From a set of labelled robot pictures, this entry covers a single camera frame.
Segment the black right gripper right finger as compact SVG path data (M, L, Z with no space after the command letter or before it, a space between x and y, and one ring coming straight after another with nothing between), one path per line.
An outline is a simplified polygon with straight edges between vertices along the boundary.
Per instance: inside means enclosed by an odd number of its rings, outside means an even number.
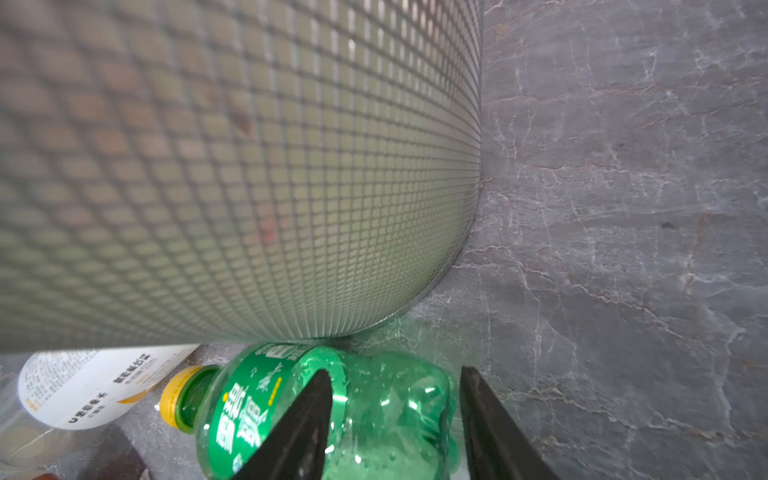
M459 396L470 479L558 480L477 369L461 369Z

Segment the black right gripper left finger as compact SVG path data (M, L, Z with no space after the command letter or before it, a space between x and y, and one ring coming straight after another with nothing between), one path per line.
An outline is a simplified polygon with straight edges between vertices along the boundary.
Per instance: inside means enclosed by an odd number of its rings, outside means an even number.
M233 479L320 480L332 405L330 375L319 370Z

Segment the green soda bottle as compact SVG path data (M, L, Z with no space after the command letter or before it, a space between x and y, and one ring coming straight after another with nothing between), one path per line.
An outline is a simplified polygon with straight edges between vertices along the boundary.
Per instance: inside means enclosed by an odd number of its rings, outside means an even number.
M209 479L238 473L320 370L332 409L326 479L447 479L459 466L451 435L455 382L399 353L360 355L300 343L250 346L228 364L193 366L165 387L158 410L196 440Z

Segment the white label bottle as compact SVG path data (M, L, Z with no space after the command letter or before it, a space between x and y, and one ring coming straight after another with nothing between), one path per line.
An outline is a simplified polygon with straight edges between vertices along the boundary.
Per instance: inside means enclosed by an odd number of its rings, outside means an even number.
M41 351L1 388L1 476L86 448L198 346Z

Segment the green plastic waste bin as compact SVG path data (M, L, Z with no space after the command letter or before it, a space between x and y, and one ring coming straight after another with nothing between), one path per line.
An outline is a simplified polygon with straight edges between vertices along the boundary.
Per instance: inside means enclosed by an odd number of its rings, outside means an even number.
M479 200L479 1L5 1L1 349L341 337Z

